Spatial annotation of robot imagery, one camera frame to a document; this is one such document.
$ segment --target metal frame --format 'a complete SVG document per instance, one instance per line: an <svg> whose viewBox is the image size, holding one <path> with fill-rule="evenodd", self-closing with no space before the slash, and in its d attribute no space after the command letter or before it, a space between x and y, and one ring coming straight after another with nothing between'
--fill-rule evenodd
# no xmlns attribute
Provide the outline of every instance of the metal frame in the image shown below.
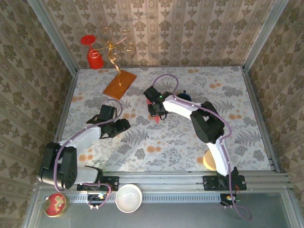
<svg viewBox="0 0 304 228"><path fill-rule="evenodd" d="M246 71L249 71L252 64L254 63L255 59L257 58L258 53L261 51L263 45L265 44L266 40L268 39L272 29L274 28L277 20L279 19L280 15L282 14L285 6L289 0L276 0L254 42L252 45L246 60L243 64L243 67Z"/></svg>
<svg viewBox="0 0 304 228"><path fill-rule="evenodd" d="M67 95L66 95L66 101L63 105L61 116L60 116L60 119L59 119L59 123L58 123L58 126L57 126L55 137L54 137L54 140L53 140L53 142L55 142L55 143L61 141L63 130L64 130L64 127L65 127L66 121L67 121L68 111L70 109L73 94L74 94L74 91L75 91L75 88L76 88L77 79L78 79L77 75L72 77L71 84L70 84L70 87L69 87Z"/></svg>
<svg viewBox="0 0 304 228"><path fill-rule="evenodd" d="M171 196L174 194L183 194L185 196L212 196L217 197L219 191L204 191L202 176L214 175L214 172L105 172L107 175L120 176L119 188L125 184L136 184L142 190L142 193L149 196L158 196L166 194ZM292 185L289 182L288 174L275 173L274 171L240 171L240 175L244 175L247 183L247 191L242 194L249 193L280 193L286 210L286 215L292 228L300 228L303 225L303 219L300 214L299 207L296 204L295 197L292 193ZM36 227L41 207L44 203L45 196L55 193L55 189L51 185L37 184L34 189L32 200L28 207L28 212L24 220L23 227ZM88 192L79 193L76 187L66 190L64 194L67 197L83 198ZM74 200L74 203L83 203L83 200Z"/></svg>
<svg viewBox="0 0 304 228"><path fill-rule="evenodd" d="M248 73L242 71L244 81L247 86L248 94L256 115L257 123L261 131L261 136L266 148L267 154L270 154L273 166L276 172L279 172L276 157L273 152L266 127L255 97L253 87L251 85ZM62 131L64 129L67 112L71 103L71 97L76 86L77 77L73 79L69 92L68 99L66 99L64 106L64 114L61 116L61 120L58 126L57 140L61 139ZM292 192L292 184L289 182L287 173L276 173L274 171L239 171L240 175L245 176L247 190L243 191L242 194L249 193L280 193L282 201L286 210L286 217L289 220L292 228L303 227L303 218L301 216L299 207L296 199ZM119 176L119 188L125 184L136 184L142 193L148 196L155 196L159 194L166 194L170 196L172 194L183 194L183 195L212 195L216 197L219 193L228 193L228 191L205 191L203 188L202 176L214 175L211 171L146 171L146 172L104 172L105 176ZM39 215L41 213L41 207L43 205L45 195L55 193L55 189L51 185L36 184L31 203L28 207L28 212L24 220L23 227L35 227ZM76 186L66 190L65 195L83 196L90 192L78 192Z"/></svg>
<svg viewBox="0 0 304 228"><path fill-rule="evenodd" d="M50 37L52 43L56 47L58 53L62 57L66 67L70 71L71 75L74 77L77 72L77 64L71 57L69 51L67 50L64 42L58 35L52 20L49 18L49 15L44 8L43 4L40 0L28 0L30 6L34 10L35 14L37 15L40 23L42 24L43 28L47 32L48 36Z"/></svg>
<svg viewBox="0 0 304 228"><path fill-rule="evenodd" d="M273 165L275 171L279 173L281 171L280 171L280 168L279 168L276 156L275 156L275 152L272 148L272 145L271 145L271 142L269 139L269 135L267 133L265 122L264 122L260 107L258 105L257 97L256 97L255 91L253 89L249 74L247 71L244 71L243 69L242 69L242 74L243 74L243 78L244 78L244 81L245 81L245 84L247 87L247 91L249 94L249 98L250 98L250 101L252 104L253 112L255 113L255 116L256 116L257 125L261 132L261 137L262 137L265 149L266 149L266 153L271 157L271 162L272 162L272 165Z"/></svg>

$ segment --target red cup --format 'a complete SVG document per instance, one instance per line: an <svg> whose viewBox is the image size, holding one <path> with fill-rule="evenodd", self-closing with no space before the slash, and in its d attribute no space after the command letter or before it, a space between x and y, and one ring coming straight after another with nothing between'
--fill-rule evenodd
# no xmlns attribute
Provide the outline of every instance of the red cup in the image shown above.
<svg viewBox="0 0 304 228"><path fill-rule="evenodd" d="M104 66L104 60L101 54L92 48L92 44L96 41L96 37L93 35L86 35L81 38L80 42L83 45L89 46L87 53L87 61L92 69L100 69Z"/></svg>

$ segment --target gray leaf pattern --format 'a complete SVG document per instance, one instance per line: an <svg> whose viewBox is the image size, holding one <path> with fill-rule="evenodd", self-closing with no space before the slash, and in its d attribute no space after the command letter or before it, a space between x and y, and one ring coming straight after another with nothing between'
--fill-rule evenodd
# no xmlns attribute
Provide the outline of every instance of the gray leaf pattern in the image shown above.
<svg viewBox="0 0 304 228"><path fill-rule="evenodd" d="M133 82L121 98L123 113L131 128L113 139L96 141L78 157L79 165L93 165L105 171L205 171L200 163L208 150L200 141L191 121L169 113L156 123L148 113L145 89L164 73L179 79L176 93L183 90L196 103L210 101L217 112L228 121L233 133L226 146L239 170L269 170L269 162L251 107L240 67L147 67L127 68L135 74ZM83 127L85 121L99 113L109 99L102 92L115 76L109 70L79 70L77 86L69 109L63 139ZM172 92L175 79L165 76L155 85L161 92ZM106 103L118 108L116 102Z"/></svg>

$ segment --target round red container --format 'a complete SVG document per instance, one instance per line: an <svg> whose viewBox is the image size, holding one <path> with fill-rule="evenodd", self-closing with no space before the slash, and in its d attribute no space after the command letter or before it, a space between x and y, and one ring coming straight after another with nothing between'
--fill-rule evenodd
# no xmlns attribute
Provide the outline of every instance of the round red container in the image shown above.
<svg viewBox="0 0 304 228"><path fill-rule="evenodd" d="M63 194L50 195L44 203L44 212L49 217L59 217L67 208L67 201Z"/></svg>

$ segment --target white bowl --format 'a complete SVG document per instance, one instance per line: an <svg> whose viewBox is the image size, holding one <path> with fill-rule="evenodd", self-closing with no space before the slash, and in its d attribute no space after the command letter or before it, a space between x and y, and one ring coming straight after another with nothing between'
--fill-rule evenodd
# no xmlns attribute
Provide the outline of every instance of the white bowl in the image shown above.
<svg viewBox="0 0 304 228"><path fill-rule="evenodd" d="M118 209L124 213L132 213L136 211L141 205L142 200L143 195L141 190L133 184L122 186L118 190L115 198Z"/></svg>

